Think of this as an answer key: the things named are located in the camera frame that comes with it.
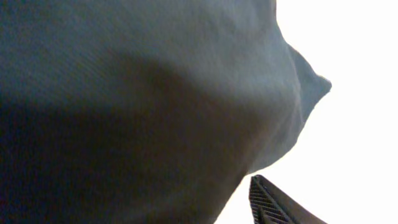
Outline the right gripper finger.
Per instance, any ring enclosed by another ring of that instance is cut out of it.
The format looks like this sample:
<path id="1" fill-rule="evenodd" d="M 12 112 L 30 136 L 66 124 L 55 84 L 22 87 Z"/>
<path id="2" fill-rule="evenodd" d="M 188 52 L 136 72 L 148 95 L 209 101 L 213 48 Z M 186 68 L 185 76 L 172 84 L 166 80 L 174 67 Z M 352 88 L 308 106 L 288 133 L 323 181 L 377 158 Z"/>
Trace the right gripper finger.
<path id="1" fill-rule="evenodd" d="M 248 199 L 254 224 L 326 224 L 262 175 L 251 177 Z"/>

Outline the black garment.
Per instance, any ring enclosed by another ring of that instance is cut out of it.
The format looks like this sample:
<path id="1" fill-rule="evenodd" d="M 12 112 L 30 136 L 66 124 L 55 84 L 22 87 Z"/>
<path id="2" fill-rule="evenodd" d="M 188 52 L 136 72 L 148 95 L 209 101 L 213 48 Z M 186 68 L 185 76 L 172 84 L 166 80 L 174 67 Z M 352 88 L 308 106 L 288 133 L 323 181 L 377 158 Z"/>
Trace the black garment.
<path id="1" fill-rule="evenodd" d="M 330 89 L 275 1 L 2 1 L 1 222 L 213 223 Z"/>

